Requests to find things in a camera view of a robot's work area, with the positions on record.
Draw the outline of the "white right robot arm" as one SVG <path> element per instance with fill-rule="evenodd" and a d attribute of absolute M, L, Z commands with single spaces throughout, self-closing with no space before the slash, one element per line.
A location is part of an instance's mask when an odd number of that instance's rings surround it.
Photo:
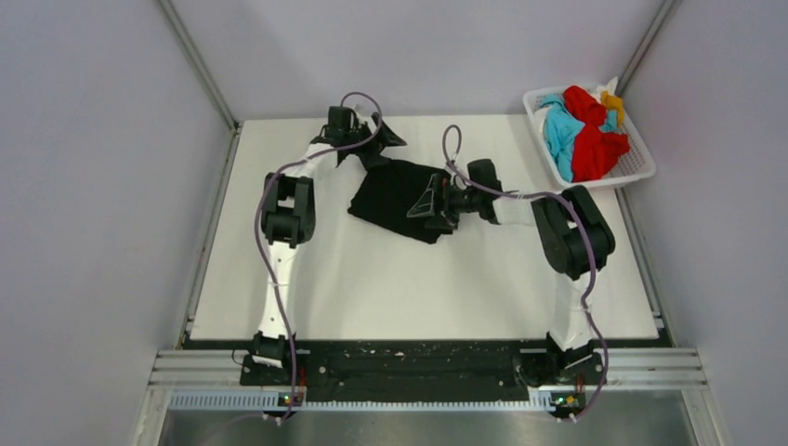
<path fill-rule="evenodd" d="M 569 383 L 593 355 L 599 334 L 591 293 L 616 241 L 587 188 L 555 192 L 506 191 L 490 159 L 479 159 L 461 172 L 434 174 L 408 210 L 427 228 L 452 233 L 462 214 L 477 214 L 494 225 L 536 229 L 547 264 L 557 275 L 553 318 L 546 334 L 545 371 L 558 383 Z"/>

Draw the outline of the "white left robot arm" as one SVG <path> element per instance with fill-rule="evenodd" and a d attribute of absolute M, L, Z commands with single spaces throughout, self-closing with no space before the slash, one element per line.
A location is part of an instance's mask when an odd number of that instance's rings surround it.
<path fill-rule="evenodd" d="M 298 369 L 296 330 L 288 319 L 288 286 L 301 246 L 312 239 L 316 229 L 315 178 L 350 154 L 359 157 L 365 167 L 385 164 L 382 150 L 405 144 L 385 124 L 380 111 L 366 116 L 356 108 L 332 106 L 326 124 L 304 154 L 266 175 L 256 208 L 255 240 L 268 283 L 250 355 L 274 383 L 292 381 Z"/>

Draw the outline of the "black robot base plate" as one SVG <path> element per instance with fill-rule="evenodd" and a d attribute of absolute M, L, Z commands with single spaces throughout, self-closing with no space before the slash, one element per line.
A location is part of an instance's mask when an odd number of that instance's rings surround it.
<path fill-rule="evenodd" d="M 538 387 L 589 390 L 603 382 L 598 343 L 562 352 L 547 340 L 296 342 L 295 368 L 255 365 L 249 341 L 187 340 L 187 350 L 232 352 L 244 387 L 285 386 L 302 402 L 525 401 Z"/>

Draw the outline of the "black t-shirt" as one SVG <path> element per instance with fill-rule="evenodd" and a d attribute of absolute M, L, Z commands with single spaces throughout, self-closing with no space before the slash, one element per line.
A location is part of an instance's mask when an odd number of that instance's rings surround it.
<path fill-rule="evenodd" d="M 434 244 L 442 232 L 429 229 L 425 218 L 407 217 L 433 176 L 445 179 L 449 174 L 444 169 L 428 165 L 390 160 L 367 171 L 350 201 L 348 213 L 404 237 Z"/>

